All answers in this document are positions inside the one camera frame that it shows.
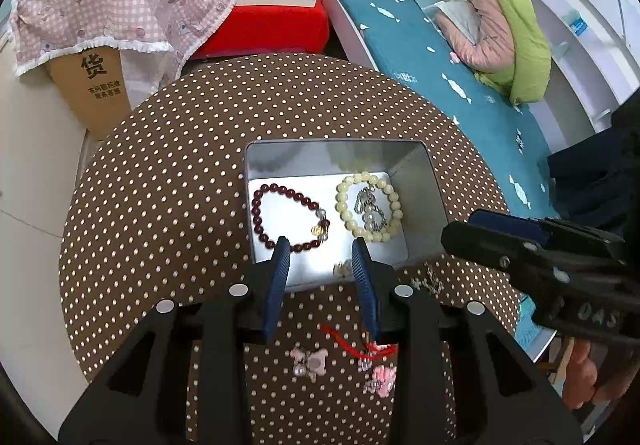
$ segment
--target pink bow hair clip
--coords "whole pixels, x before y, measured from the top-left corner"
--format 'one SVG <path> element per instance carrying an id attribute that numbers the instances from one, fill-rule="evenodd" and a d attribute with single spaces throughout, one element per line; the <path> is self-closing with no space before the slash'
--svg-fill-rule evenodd
<path id="1" fill-rule="evenodd" d="M 373 368 L 371 379 L 364 383 L 365 393 L 378 393 L 380 398 L 386 398 L 396 385 L 396 368 L 377 365 Z"/>
<path id="2" fill-rule="evenodd" d="M 293 374 L 297 377 L 309 377 L 312 382 L 316 381 L 316 376 L 324 377 L 326 374 L 326 358 L 329 352 L 322 348 L 315 353 L 294 348 L 289 352 L 293 358 Z"/>

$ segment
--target person's hand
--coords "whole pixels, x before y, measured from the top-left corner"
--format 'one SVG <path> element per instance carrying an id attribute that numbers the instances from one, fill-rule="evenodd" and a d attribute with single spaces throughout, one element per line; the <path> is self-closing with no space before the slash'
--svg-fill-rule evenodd
<path id="1" fill-rule="evenodd" d="M 598 368 L 590 360 L 591 343 L 576 339 L 566 367 L 566 380 L 562 387 L 562 401 L 569 409 L 580 409 L 587 402 L 599 403 L 619 399 L 626 393 L 640 369 L 640 359 L 634 357 L 623 364 L 610 380 L 595 389 Z"/>

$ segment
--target polka dot tablecloth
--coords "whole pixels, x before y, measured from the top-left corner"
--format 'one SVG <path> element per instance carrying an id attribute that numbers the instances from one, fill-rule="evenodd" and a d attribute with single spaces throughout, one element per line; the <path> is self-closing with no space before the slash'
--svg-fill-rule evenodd
<path id="1" fill-rule="evenodd" d="M 373 70 L 311 54 L 270 54 L 203 67 L 141 104 L 109 136 L 72 199 L 60 256 L 65 326 L 91 379 L 159 299 L 203 301 L 242 280 L 250 260 L 244 146 L 265 138 L 423 140 L 450 220 L 477 208 L 507 212 L 486 164 L 449 118 Z M 516 291 L 502 273 L 441 255 L 431 263 L 443 303 L 482 301 L 513 333 Z M 400 269 L 401 282 L 426 267 Z M 254 443 L 386 443 L 394 392 L 364 394 L 359 373 L 319 325 L 362 349 L 353 284 L 287 294 L 268 347 L 247 346 Z M 326 348 L 315 383 L 292 373 L 293 348 Z M 187 437 L 195 439 L 198 343 Z M 447 350 L 444 374 L 450 379 Z M 394 365 L 395 356 L 385 360 Z M 454 393 L 444 394 L 454 423 Z"/>

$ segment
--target teal mattress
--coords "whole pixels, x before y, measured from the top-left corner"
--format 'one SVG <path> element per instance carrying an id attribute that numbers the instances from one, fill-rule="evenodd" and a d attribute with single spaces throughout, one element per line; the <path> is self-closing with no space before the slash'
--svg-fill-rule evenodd
<path id="1" fill-rule="evenodd" d="M 384 74 L 456 123 L 497 180 L 511 214 L 558 218 L 550 204 L 549 148 L 528 106 L 478 82 L 414 0 L 340 0 Z"/>

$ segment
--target cardboard box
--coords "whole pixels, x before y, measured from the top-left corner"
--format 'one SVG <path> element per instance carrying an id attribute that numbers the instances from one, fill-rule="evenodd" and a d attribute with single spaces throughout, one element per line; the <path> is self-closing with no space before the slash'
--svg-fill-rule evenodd
<path id="1" fill-rule="evenodd" d="M 103 140 L 131 112 L 120 53 L 101 46 L 47 62 L 60 93 L 96 140 Z"/>

